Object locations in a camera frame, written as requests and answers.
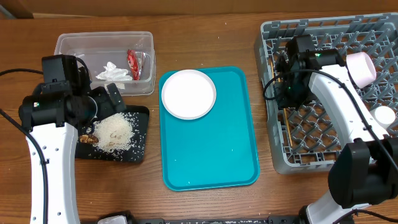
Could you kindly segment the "white napkin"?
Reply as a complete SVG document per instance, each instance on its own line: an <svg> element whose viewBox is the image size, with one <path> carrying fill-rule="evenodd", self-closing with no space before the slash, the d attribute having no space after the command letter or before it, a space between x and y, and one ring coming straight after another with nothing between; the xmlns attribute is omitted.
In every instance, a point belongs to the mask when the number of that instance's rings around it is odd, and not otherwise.
<svg viewBox="0 0 398 224"><path fill-rule="evenodd" d="M128 74L129 71L127 69L118 68L112 62L108 62L106 66L104 66L104 69L105 71L97 75L96 78L99 80L114 82L119 89L124 90L124 82L133 80L133 77Z"/></svg>

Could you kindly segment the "red snack wrapper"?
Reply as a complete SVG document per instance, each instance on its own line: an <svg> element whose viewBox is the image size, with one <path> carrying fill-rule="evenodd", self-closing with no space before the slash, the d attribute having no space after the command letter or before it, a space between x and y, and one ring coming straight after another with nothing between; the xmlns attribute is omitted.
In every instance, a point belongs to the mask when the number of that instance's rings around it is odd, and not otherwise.
<svg viewBox="0 0 398 224"><path fill-rule="evenodd" d="M127 51L127 62L131 69L133 80L141 79L145 59L146 55L144 52L138 52L131 49Z"/></svg>

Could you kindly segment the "cooked white rice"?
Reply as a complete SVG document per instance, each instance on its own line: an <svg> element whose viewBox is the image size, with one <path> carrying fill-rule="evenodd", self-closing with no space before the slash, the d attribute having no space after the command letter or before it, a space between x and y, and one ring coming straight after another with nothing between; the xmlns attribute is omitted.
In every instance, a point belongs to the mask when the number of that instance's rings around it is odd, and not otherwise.
<svg viewBox="0 0 398 224"><path fill-rule="evenodd" d="M93 134L97 144L91 144L101 152L120 156L122 152L137 154L144 149L146 133L139 130L140 113L117 113L101 121L95 121L86 134Z"/></svg>

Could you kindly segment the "brown food scrap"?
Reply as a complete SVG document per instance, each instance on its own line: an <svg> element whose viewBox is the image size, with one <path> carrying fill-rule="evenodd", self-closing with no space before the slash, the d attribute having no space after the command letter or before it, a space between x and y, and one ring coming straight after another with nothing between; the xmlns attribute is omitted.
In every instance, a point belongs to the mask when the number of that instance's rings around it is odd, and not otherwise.
<svg viewBox="0 0 398 224"><path fill-rule="evenodd" d="M84 144L97 144L99 139L93 134L84 134L79 137L81 143Z"/></svg>

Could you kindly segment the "wooden chopstick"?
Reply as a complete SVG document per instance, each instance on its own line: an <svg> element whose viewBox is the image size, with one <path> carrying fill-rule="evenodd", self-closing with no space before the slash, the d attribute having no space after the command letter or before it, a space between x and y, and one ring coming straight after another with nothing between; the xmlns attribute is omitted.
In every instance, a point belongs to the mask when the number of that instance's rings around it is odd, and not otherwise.
<svg viewBox="0 0 398 224"><path fill-rule="evenodd" d="M275 71L274 71L274 63L271 62L271 72L272 72L272 76L275 77ZM290 133L290 126L289 126L289 121L288 121L288 117L287 117L287 111L285 108L283 108L283 117L284 117L284 124L286 126L286 130L287 130L287 136L288 136L288 140L289 140L289 146L292 146L292 137L291 137L291 133Z"/></svg>

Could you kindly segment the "pink round plate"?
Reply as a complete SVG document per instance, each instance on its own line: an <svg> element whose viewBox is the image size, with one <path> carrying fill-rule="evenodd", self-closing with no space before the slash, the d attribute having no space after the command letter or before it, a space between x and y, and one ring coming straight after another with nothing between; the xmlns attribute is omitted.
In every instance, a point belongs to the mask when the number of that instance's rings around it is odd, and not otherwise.
<svg viewBox="0 0 398 224"><path fill-rule="evenodd" d="M166 79L160 98L171 115L178 119L193 120L210 112L216 102L216 87L203 72L181 70Z"/></svg>

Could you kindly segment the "white paper cup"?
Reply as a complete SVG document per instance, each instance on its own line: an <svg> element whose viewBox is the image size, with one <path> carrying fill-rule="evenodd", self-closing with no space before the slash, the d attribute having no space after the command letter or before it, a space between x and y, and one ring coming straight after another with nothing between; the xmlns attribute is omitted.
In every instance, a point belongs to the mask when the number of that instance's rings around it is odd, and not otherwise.
<svg viewBox="0 0 398 224"><path fill-rule="evenodd" d="M379 106L370 111L374 120L384 129L387 129L396 119L396 114L390 107Z"/></svg>

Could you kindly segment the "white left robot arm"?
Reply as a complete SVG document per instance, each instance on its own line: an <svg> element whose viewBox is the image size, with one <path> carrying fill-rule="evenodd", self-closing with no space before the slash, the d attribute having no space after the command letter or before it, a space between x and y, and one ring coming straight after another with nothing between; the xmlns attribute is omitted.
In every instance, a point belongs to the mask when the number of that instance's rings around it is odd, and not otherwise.
<svg viewBox="0 0 398 224"><path fill-rule="evenodd" d="M31 223L79 223L75 190L78 130L126 109L117 89L90 87L82 59L42 59L44 82L19 107L32 176Z"/></svg>

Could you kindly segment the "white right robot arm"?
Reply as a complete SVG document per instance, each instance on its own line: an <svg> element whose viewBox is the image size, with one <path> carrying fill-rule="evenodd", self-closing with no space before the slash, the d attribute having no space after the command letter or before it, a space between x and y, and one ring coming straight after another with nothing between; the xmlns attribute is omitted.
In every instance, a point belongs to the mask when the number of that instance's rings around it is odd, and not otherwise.
<svg viewBox="0 0 398 224"><path fill-rule="evenodd" d="M293 37L285 49L274 78L277 106L298 108L316 96L341 145L328 191L301 208L297 223L352 223L353 215L397 197L397 139L387 132L395 114L368 110L357 93L376 79L367 53L317 50L309 35Z"/></svg>

